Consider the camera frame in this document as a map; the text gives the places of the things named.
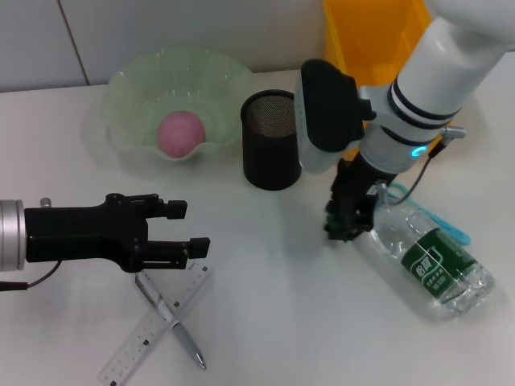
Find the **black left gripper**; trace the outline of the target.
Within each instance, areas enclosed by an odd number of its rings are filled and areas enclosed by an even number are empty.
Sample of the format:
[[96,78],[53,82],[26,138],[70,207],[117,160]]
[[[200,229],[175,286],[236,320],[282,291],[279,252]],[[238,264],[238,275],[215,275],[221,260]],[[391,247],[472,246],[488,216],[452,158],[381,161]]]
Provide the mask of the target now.
[[93,207],[41,207],[24,211],[26,260],[30,263],[105,259],[127,273],[144,269],[185,269],[204,259],[210,239],[148,241],[147,219],[185,218],[187,202],[158,194],[111,193]]

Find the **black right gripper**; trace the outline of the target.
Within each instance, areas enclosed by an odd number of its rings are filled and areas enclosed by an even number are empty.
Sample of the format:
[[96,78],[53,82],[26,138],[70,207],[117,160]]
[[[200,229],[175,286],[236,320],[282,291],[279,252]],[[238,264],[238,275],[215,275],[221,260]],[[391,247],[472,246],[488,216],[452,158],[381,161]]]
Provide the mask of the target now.
[[[378,180],[387,174],[372,166],[358,154],[352,161],[340,160],[331,187],[331,200],[326,210],[324,231],[329,240],[355,240],[373,229],[373,209],[376,193],[369,193]],[[348,229],[344,220],[350,220]]]

